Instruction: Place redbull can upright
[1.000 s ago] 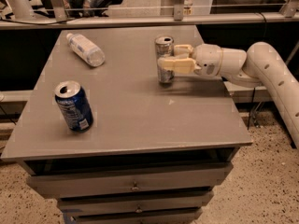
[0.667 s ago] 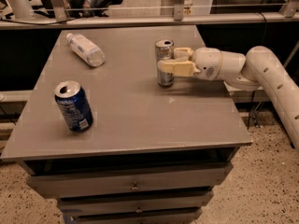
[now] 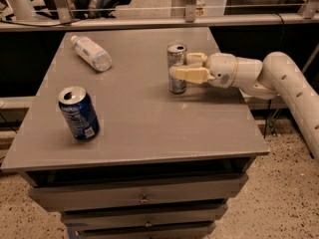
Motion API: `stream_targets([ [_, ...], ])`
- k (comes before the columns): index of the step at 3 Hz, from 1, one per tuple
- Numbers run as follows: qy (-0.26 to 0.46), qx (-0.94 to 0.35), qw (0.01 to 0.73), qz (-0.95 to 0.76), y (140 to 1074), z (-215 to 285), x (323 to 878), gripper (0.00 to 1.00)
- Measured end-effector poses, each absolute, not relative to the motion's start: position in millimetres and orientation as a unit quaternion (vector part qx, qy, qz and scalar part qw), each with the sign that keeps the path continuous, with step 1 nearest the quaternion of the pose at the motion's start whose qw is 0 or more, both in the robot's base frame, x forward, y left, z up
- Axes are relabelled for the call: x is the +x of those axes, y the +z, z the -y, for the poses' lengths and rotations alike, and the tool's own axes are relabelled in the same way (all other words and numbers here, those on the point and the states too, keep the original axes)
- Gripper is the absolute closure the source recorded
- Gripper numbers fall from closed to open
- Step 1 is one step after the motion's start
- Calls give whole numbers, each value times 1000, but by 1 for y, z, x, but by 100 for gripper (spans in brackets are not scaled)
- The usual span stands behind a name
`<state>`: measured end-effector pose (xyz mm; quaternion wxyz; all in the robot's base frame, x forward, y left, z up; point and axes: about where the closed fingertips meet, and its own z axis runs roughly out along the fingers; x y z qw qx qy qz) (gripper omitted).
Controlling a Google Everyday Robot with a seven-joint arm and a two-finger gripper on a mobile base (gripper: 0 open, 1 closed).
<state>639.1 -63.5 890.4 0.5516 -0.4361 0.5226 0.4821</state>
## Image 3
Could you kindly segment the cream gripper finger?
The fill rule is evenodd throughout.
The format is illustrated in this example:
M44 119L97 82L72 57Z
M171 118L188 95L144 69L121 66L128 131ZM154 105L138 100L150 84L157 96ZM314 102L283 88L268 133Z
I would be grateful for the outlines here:
M205 67L171 67L169 74L175 79L194 84L203 84L214 80L214 76Z
M185 57L188 66L204 67L207 60L205 53L187 53Z

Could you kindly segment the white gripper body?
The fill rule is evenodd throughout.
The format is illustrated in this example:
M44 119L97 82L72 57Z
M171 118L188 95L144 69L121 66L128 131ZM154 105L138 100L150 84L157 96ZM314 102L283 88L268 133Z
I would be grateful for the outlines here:
M214 53L210 55L205 66L209 70L208 83L217 88L229 88L236 75L237 59L231 54Z

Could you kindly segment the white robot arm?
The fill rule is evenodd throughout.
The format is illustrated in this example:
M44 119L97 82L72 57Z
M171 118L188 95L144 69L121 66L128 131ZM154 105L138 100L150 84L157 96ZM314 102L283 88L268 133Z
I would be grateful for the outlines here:
M259 61L226 53L188 53L183 65L173 65L168 72L178 80L224 89L234 87L263 100L279 96L312 155L319 158L319 95L288 55L273 52Z

